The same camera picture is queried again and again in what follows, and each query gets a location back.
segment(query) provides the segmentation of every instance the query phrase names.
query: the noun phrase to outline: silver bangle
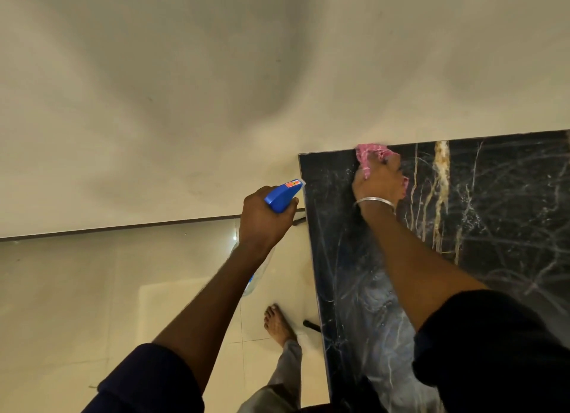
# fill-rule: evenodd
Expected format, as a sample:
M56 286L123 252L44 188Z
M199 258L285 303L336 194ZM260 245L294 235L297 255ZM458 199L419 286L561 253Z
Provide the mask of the silver bangle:
M364 198L361 198L360 200L356 200L356 202L354 203L354 205L356 206L356 205L360 204L362 201L380 201L380 202L382 202L382 203L386 203L386 204L388 204L388 205L392 208L392 211L395 213L395 206L392 204L391 201L388 201L388 200L386 200L386 199L384 199L384 198L380 198L380 197L364 197Z

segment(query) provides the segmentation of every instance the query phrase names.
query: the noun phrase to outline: cleaning rag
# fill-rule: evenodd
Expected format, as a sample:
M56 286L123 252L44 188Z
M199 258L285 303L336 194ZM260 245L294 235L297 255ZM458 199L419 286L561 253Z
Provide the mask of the cleaning rag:
M356 146L356 158L360 163L362 171L364 171L364 178L368 179L370 177L370 166L368 165L368 156L373 153L378 157L380 161L388 158L391 155L395 155L395 152L391 151L388 147L382 144L358 144ZM408 188L409 179L407 177L403 178L403 196L406 194L406 189Z

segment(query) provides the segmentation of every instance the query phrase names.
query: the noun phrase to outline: bare foot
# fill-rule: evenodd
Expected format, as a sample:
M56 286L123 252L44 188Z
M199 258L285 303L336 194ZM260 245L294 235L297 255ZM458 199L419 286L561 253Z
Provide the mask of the bare foot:
M294 341L297 340L297 335L295 335L295 332L293 332L293 329L291 329L289 323L285 320L281 309L279 309L276 303L267 307L263 322L265 323L263 325L265 330L269 332L269 335L271 335L281 347L290 339Z

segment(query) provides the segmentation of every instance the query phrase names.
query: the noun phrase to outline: tiled floor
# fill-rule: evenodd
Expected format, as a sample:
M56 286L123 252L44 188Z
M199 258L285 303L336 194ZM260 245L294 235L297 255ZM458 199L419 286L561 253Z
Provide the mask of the tiled floor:
M79 412L132 348L150 341L235 244L234 220L0 244L0 411ZM278 302L303 347L302 405L328 402L306 224L278 244L227 330L206 412L236 411L266 384L279 346L263 328Z

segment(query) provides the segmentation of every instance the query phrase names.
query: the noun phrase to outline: blue spray bottle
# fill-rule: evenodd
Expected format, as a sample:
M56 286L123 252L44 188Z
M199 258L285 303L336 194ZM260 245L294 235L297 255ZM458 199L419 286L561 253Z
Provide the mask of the blue spray bottle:
M301 179L291 180L290 182L284 183L283 185L276 187L269 194L267 194L267 197L265 197L265 202L275 213L283 213L285 209L289 206L289 203L291 202L293 197L295 197L295 194L298 193L301 189L303 189L304 186L305 182ZM238 245L239 241L235 244L234 249L237 248ZM246 289L244 290L242 297L247 296L254 290L255 286L263 276L265 269L267 269L267 266L269 265L269 260L271 259L274 250L275 248L273 248L269 252L269 255L267 255L265 261L263 261L259 269L255 271L255 273L247 283Z

